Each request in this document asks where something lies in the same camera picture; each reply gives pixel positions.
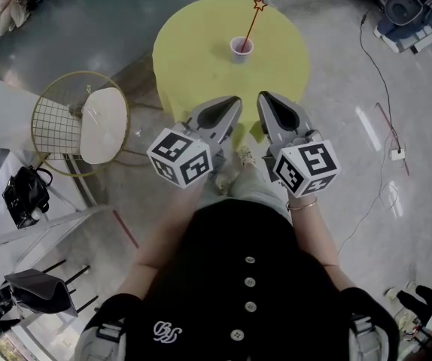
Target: yellow round table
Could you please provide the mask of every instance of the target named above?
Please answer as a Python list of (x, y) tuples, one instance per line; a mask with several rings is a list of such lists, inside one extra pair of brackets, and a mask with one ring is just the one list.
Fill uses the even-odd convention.
[(259, 92), (273, 91), (298, 102), (309, 77), (301, 34), (270, 6), (257, 15), (248, 61), (233, 63), (231, 39), (246, 36), (255, 12), (253, 0), (200, 0), (172, 15), (154, 43), (157, 90), (164, 110), (176, 122), (186, 120), (194, 107), (208, 100), (233, 95), (242, 99), (235, 147), (248, 132), (258, 141), (263, 137)]

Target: black cable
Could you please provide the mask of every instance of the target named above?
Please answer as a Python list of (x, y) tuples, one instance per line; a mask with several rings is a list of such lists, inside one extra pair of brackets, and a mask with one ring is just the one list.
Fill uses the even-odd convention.
[(382, 79), (383, 85), (385, 86), (385, 92), (387, 93), (387, 102), (388, 102), (388, 119), (390, 120), (390, 130), (393, 132), (395, 140), (397, 141), (397, 145), (398, 145), (398, 153), (400, 153), (402, 151), (402, 148), (400, 146), (400, 141), (398, 140), (398, 135), (397, 132), (395, 131), (394, 128), (394, 124), (393, 124), (393, 120), (391, 119), (391, 105), (390, 105), (390, 93), (388, 93), (388, 87), (387, 87), (387, 82), (385, 81), (385, 79), (383, 78), (382, 72), (380, 71), (380, 68), (377, 66), (377, 64), (375, 63), (375, 61), (373, 60), (372, 56), (367, 52), (367, 50), (365, 50), (364, 44), (362, 42), (362, 35), (363, 35), (363, 25), (365, 23), (365, 21), (367, 21), (367, 16), (368, 13), (370, 12), (370, 10), (368, 10), (364, 16), (361, 18), (360, 21), (360, 47), (361, 49), (365, 52), (365, 54), (370, 58), (371, 62), (373, 63), (373, 65), (375, 66), (376, 70), (378, 71), (380, 78)]

